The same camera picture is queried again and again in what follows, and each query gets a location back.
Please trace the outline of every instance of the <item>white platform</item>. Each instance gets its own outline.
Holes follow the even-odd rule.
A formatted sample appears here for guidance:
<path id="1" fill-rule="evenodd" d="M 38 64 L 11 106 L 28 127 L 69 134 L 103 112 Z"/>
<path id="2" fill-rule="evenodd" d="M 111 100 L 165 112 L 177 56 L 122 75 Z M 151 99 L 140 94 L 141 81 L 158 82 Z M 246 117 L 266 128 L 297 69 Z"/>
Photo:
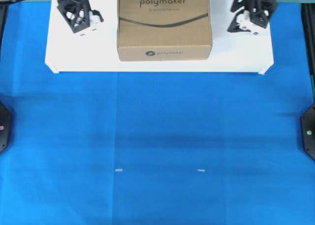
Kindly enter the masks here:
<path id="1" fill-rule="evenodd" d="M 52 0 L 46 64 L 61 71 L 258 72 L 274 63 L 270 27 L 255 36 L 228 33 L 233 0 L 210 0 L 213 49 L 206 61 L 121 62 L 116 47 L 117 0 L 90 0 L 105 19 L 95 32 L 75 35 Z"/>

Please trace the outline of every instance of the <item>black bracket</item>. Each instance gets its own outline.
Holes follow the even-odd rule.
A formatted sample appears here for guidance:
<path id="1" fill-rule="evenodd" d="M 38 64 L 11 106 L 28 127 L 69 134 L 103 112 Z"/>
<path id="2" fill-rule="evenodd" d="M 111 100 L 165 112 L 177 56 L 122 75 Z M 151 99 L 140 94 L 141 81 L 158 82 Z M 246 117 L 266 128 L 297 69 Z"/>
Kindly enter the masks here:
<path id="1" fill-rule="evenodd" d="M 8 5 L 0 6 L 0 58 L 1 58 L 2 37 L 4 33 L 4 27 L 5 27 L 7 16 L 8 16 Z"/>
<path id="2" fill-rule="evenodd" d="M 315 4 L 302 4 L 302 20 L 314 93 L 315 73 Z M 315 160 L 315 104 L 301 117 L 305 152 Z"/>
<path id="3" fill-rule="evenodd" d="M 236 12 L 239 9 L 242 11 L 248 11 L 250 13 L 250 20 L 252 23 L 260 26 L 262 28 L 267 28 L 269 21 L 278 7 L 276 0 L 234 0 L 231 8 L 231 12 Z M 238 12 L 230 27 L 228 32 L 244 32 L 239 28 L 239 24 L 236 22 L 237 17 L 242 12 Z"/>
<path id="4" fill-rule="evenodd" d="M 315 160 L 315 104 L 301 117 L 304 151 Z"/>
<path id="5" fill-rule="evenodd" d="M 57 9 L 74 33 L 90 26 L 89 0 L 58 0 Z"/>
<path id="6" fill-rule="evenodd" d="M 8 146 L 11 125 L 12 114 L 0 102 L 0 153 Z"/>

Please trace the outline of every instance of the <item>polymaker box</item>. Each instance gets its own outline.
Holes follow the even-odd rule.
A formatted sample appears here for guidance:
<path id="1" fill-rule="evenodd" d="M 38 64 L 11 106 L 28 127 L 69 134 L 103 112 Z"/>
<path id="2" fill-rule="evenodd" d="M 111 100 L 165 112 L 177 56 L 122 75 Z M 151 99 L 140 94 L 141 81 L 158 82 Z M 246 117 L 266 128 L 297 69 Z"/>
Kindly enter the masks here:
<path id="1" fill-rule="evenodd" d="M 204 60 L 212 48 L 209 0 L 118 0 L 121 61 Z"/>

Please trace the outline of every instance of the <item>blue cloth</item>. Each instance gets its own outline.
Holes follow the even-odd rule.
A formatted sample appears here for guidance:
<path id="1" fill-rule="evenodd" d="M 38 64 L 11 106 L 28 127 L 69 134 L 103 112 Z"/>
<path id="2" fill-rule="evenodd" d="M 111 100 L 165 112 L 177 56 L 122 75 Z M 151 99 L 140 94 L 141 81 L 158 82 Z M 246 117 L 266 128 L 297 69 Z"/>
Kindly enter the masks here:
<path id="1" fill-rule="evenodd" d="M 44 64 L 49 7 L 10 8 L 0 100 L 15 122 L 0 155 L 1 225 L 315 224 L 300 5 L 274 16 L 265 76 L 55 75 Z"/>

